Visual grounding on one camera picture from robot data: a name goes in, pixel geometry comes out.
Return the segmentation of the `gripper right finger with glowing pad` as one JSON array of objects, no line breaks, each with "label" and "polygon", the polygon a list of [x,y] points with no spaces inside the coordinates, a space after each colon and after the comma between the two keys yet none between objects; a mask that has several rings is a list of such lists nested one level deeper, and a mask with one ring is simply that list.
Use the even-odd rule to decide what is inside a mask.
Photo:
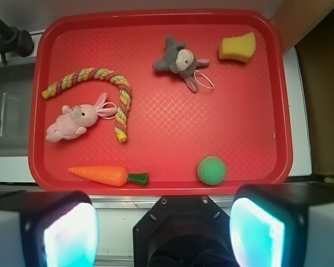
[{"label": "gripper right finger with glowing pad", "polygon": [[334,184],[240,187],[230,239],[240,266],[334,266]]}]

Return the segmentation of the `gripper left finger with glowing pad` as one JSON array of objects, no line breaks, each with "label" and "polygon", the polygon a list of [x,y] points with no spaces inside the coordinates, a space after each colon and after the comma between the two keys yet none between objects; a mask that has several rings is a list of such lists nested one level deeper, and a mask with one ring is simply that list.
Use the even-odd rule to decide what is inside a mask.
[{"label": "gripper left finger with glowing pad", "polygon": [[82,191],[0,191],[0,266],[93,266],[99,220]]}]

